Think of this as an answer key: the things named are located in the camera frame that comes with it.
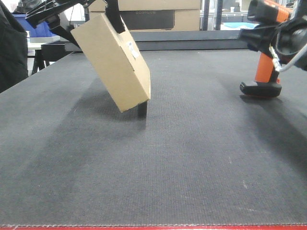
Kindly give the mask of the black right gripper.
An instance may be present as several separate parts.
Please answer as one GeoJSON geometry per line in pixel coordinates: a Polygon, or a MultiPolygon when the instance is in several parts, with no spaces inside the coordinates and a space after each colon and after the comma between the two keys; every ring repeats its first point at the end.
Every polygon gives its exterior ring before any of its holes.
{"type": "Polygon", "coordinates": [[[286,71],[292,66],[306,71],[307,2],[296,0],[294,7],[290,10],[290,19],[276,26],[269,51],[277,71],[286,71]]]}

